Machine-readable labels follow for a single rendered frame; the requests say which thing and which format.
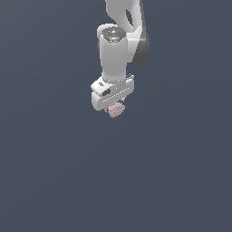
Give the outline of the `small pink object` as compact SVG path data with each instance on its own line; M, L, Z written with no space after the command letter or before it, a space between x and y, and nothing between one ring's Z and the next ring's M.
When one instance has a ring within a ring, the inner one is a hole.
M108 110L109 110L109 115L112 118L115 118L123 113L123 111L125 110L125 106L122 103L116 101L114 104L108 107Z

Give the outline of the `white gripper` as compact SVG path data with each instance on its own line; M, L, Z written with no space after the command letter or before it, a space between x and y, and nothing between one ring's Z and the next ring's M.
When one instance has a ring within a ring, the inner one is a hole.
M91 85L92 106L96 111L106 109L117 101L124 101L134 91L134 76L130 73L125 78L110 83L100 77Z

